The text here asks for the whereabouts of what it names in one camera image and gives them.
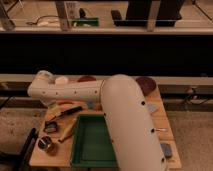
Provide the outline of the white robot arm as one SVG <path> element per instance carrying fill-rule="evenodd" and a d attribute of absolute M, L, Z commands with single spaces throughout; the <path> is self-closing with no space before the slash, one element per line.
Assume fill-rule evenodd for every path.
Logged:
<path fill-rule="evenodd" d="M 47 106 L 56 100 L 99 102 L 119 171 L 168 171 L 146 99 L 132 77 L 117 74 L 104 80 L 57 85 L 52 73 L 41 70 L 27 93 Z"/>

